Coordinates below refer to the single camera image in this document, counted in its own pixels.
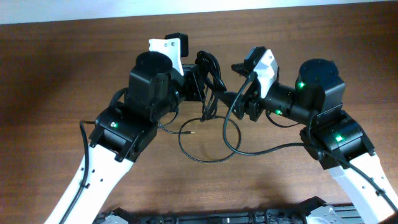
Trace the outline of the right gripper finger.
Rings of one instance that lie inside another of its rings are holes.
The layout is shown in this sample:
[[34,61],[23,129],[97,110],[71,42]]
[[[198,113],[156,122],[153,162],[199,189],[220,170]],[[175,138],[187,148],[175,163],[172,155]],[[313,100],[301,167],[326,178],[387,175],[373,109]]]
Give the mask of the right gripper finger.
[[240,109],[241,94],[233,91],[217,91],[215,96],[221,100],[228,108]]
[[236,63],[231,65],[232,71],[236,72],[240,76],[247,77],[250,73],[251,70],[246,68],[243,63]]

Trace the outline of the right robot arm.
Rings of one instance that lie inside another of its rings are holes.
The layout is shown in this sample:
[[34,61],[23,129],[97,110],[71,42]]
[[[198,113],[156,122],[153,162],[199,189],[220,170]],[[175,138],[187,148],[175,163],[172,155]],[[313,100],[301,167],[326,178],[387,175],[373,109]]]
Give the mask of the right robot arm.
[[249,115],[257,121],[261,113],[277,114],[303,124],[299,146],[304,147],[340,185],[363,222],[380,223],[397,214],[397,194],[382,169],[374,145],[364,129],[342,109],[345,83],[334,62],[310,59],[298,71],[293,87],[255,71],[256,61],[232,65],[246,78],[234,93],[216,95],[238,119]]

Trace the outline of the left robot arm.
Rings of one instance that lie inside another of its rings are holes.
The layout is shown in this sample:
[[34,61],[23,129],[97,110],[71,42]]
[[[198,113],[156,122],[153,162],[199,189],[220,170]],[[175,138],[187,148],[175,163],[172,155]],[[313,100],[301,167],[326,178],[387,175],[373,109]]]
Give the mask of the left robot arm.
[[137,56],[129,85],[117,91],[109,106],[92,122],[91,134],[81,130],[81,164],[47,219],[47,223],[92,223],[109,194],[140,153],[155,138],[160,119],[176,112],[181,102],[200,95],[194,79],[198,63],[174,65],[159,52]]

